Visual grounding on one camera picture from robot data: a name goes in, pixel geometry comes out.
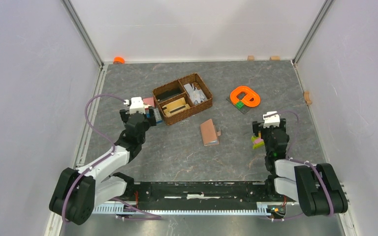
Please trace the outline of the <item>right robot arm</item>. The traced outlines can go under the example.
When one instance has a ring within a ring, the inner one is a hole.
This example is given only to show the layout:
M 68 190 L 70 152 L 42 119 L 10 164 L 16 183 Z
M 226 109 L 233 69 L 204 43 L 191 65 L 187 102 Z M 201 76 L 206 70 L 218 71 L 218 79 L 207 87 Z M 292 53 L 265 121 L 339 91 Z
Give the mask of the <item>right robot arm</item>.
M 331 164 L 313 164 L 290 157 L 286 120 L 252 122 L 252 140 L 265 148 L 265 167 L 270 172 L 265 196 L 276 201 L 283 195 L 298 202 L 305 216 L 331 216 L 348 211 L 348 199 Z

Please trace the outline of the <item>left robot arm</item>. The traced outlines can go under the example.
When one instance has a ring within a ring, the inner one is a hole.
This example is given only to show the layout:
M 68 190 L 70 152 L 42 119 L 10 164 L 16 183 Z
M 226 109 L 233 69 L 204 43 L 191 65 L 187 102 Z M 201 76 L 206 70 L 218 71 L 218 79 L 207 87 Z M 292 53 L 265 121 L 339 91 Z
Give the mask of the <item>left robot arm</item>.
M 49 210 L 76 225 L 85 223 L 94 208 L 120 197 L 130 200 L 135 187 L 114 171 L 132 161 L 141 151 L 146 131 L 157 124 L 152 107 L 145 113 L 120 111 L 125 128 L 114 147 L 93 162 L 78 169 L 64 169 L 52 198 Z

